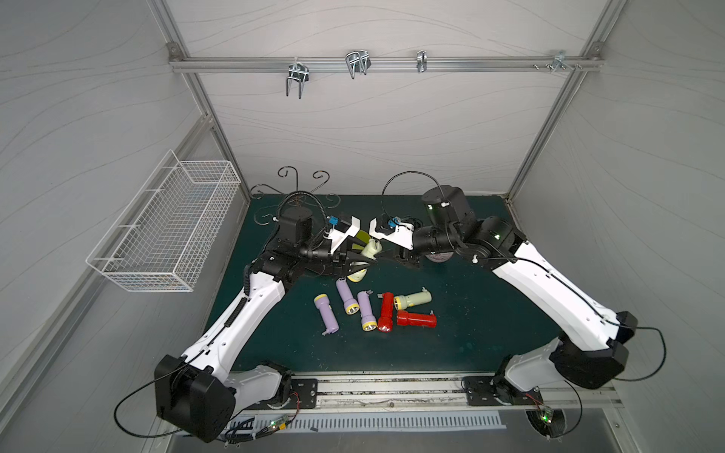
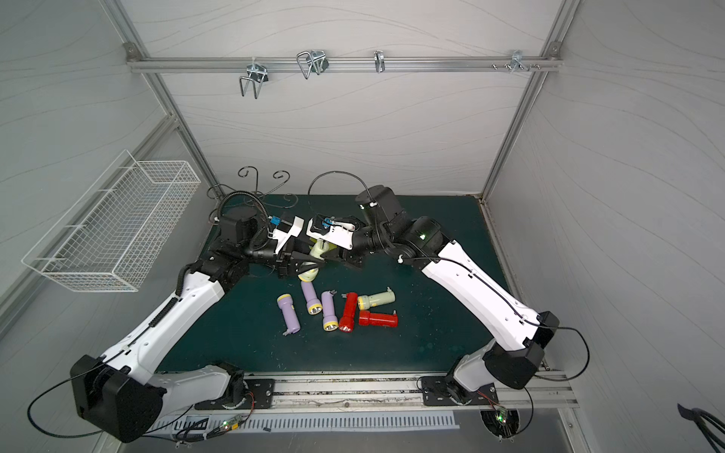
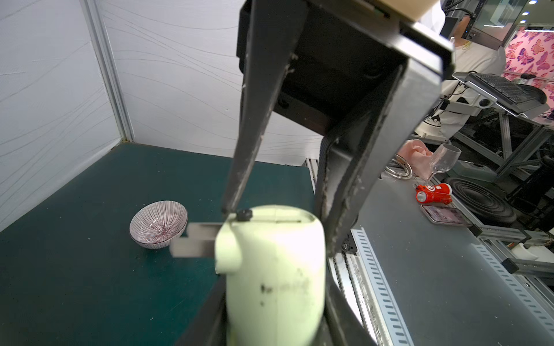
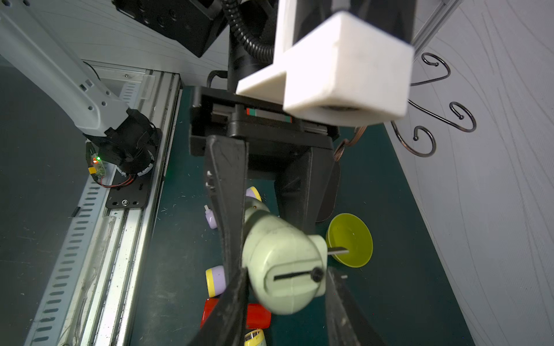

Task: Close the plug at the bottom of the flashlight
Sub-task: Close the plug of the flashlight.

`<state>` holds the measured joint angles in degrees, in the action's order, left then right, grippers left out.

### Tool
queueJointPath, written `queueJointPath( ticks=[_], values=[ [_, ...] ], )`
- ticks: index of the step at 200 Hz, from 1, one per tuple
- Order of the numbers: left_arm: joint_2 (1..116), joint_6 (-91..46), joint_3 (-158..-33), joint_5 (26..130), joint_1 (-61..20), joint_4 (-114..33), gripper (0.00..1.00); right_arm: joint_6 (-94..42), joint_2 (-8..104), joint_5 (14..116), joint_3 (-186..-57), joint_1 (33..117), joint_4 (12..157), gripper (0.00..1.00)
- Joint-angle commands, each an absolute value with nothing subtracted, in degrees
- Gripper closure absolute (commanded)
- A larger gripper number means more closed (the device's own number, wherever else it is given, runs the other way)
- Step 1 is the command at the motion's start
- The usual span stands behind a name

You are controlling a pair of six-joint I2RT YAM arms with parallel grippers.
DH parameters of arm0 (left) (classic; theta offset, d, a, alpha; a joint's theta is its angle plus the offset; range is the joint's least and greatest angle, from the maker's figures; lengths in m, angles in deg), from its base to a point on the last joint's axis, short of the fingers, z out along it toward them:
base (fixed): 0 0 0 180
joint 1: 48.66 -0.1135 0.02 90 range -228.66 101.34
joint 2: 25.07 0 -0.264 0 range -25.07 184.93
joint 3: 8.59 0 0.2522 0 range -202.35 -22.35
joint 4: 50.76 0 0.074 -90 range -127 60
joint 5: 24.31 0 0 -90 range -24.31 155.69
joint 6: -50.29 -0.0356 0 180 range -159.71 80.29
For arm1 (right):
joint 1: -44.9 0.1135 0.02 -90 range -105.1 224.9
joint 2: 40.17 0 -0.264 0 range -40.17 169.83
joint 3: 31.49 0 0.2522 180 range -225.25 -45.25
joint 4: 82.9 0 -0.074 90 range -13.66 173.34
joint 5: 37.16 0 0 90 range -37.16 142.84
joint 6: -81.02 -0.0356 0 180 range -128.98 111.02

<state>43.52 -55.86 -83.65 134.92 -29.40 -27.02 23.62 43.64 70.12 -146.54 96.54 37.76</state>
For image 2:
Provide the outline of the red flashlight horizontal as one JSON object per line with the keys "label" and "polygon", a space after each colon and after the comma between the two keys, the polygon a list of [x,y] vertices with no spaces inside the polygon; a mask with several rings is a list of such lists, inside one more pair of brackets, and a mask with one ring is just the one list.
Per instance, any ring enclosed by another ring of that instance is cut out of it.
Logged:
{"label": "red flashlight horizontal", "polygon": [[358,317],[360,326],[374,326],[384,328],[397,328],[398,315],[396,313],[373,313],[373,311],[360,311]]}

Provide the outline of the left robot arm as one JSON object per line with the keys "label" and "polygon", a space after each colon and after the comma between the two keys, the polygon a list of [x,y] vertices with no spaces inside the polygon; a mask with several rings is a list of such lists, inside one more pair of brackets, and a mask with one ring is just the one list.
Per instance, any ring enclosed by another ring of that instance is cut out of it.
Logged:
{"label": "left robot arm", "polygon": [[242,368],[216,362],[163,376],[157,369],[196,321],[247,276],[251,264],[297,275],[318,260],[307,223],[285,214],[268,217],[236,207],[219,218],[219,234],[195,261],[181,268],[164,303],[97,358],[85,355],[71,368],[77,415],[123,443],[146,434],[162,416],[198,403],[235,409],[245,402]]}

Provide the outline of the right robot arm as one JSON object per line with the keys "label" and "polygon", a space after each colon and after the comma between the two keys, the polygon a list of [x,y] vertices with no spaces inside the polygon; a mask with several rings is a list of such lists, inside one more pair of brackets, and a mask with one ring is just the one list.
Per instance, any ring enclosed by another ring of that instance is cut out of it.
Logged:
{"label": "right robot arm", "polygon": [[374,186],[355,201],[366,224],[352,235],[353,253],[381,250],[418,269],[491,333],[491,342],[455,364],[447,376],[450,386],[470,393],[493,381],[517,390],[526,387],[543,364],[559,318],[550,311],[538,313],[514,298],[475,264],[439,222],[429,216],[411,217],[390,188]]}

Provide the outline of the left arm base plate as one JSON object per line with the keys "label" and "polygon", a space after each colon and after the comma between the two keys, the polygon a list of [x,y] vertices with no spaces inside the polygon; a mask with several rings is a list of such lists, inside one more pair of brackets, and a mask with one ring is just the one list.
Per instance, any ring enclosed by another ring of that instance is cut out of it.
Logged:
{"label": "left arm base plate", "polygon": [[250,409],[270,409],[275,390],[273,379],[249,379],[235,381],[226,394],[216,400],[196,403],[197,411],[244,411]]}

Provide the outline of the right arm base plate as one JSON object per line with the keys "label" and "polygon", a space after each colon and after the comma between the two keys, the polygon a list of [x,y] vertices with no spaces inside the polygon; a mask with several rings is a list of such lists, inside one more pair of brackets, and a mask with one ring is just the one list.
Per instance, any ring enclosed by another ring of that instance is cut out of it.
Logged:
{"label": "right arm base plate", "polygon": [[483,385],[475,392],[455,390],[442,376],[423,376],[416,380],[426,407],[498,406],[498,393],[493,383]]}

